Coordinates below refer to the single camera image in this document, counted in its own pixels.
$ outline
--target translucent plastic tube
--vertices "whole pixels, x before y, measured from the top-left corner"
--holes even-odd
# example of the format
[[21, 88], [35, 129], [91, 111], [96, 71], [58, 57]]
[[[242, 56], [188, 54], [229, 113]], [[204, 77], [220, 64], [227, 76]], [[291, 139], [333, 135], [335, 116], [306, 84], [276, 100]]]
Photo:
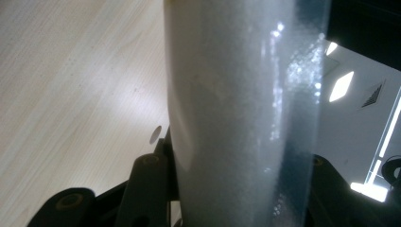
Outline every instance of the translucent plastic tube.
[[328, 3], [165, 0], [185, 227], [303, 226]]

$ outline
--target light wood table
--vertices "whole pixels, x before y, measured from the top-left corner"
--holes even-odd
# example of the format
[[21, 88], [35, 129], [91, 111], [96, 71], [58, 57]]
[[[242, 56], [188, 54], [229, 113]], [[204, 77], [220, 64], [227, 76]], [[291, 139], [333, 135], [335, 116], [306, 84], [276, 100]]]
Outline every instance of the light wood table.
[[163, 1], [0, 1], [0, 222], [129, 178], [168, 127]]

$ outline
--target black plastic part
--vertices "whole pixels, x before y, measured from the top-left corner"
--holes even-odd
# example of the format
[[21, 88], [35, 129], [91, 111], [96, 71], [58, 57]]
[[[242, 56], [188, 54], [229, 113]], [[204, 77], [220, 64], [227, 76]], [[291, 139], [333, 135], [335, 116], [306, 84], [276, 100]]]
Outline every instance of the black plastic part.
[[123, 182], [96, 197], [95, 209], [98, 227], [114, 226], [126, 186], [127, 182]]
[[401, 168], [401, 159], [390, 160], [381, 167], [381, 174], [391, 186], [401, 188], [401, 171], [395, 177], [395, 170], [397, 168]]
[[87, 188], [69, 188], [50, 198], [33, 217], [28, 227], [91, 226], [90, 207], [95, 193]]
[[323, 157], [315, 155], [308, 210], [313, 226], [387, 226], [399, 227], [399, 201], [389, 196], [386, 202], [370, 199], [351, 190], [338, 171]]
[[171, 144], [170, 130], [167, 131], [165, 139], [160, 139], [156, 145], [154, 153], [164, 154], [168, 160], [168, 200], [178, 201], [180, 199], [177, 173], [175, 168], [173, 147]]
[[135, 160], [114, 226], [169, 226], [167, 158], [146, 154]]

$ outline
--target white cylinder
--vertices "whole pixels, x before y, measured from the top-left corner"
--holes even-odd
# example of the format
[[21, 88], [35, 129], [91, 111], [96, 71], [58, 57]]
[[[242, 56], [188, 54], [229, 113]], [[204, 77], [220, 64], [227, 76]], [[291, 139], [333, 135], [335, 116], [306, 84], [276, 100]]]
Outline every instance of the white cylinder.
[[165, 0], [185, 227], [303, 226], [327, 2]]

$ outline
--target bright light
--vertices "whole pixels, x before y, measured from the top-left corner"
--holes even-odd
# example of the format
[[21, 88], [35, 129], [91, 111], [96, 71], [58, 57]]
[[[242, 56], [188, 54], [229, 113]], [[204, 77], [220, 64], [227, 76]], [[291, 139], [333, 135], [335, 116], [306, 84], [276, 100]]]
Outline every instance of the bright light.
[[348, 73], [347, 75], [337, 79], [336, 84], [334, 85], [333, 92], [331, 93], [329, 101], [335, 101], [347, 94], [348, 87], [350, 86], [352, 77], [354, 72]]
[[381, 161], [377, 160], [375, 167], [374, 167], [374, 171], [371, 174], [371, 177], [369, 178], [368, 184], [373, 184], [375, 181], [375, 176], [377, 175], [378, 172], [378, 168], [380, 167]]
[[351, 189], [377, 201], [385, 201], [388, 189], [375, 184], [351, 183]]
[[329, 54], [333, 53], [333, 51], [337, 48], [337, 44], [336, 43], [331, 43], [328, 48], [327, 48], [327, 52], [326, 55], [328, 56]]
[[283, 23], [278, 23], [278, 25], [277, 25], [277, 29], [279, 30], [279, 31], [282, 31], [282, 30], [284, 30], [284, 25], [283, 25]]
[[392, 123], [390, 123], [389, 130], [387, 131], [386, 137], [383, 142], [383, 146], [381, 147], [380, 153], [378, 155], [380, 156], [380, 158], [383, 158], [384, 153], [386, 152], [386, 149], [389, 146], [390, 139], [392, 138], [392, 132], [394, 131], [395, 124], [397, 123], [400, 112], [401, 112], [401, 98], [398, 100], [397, 108], [395, 109], [394, 115], [392, 116]]
[[272, 34], [273, 34], [274, 37], [279, 37], [280, 36], [280, 32], [278, 32], [278, 31], [273, 31]]

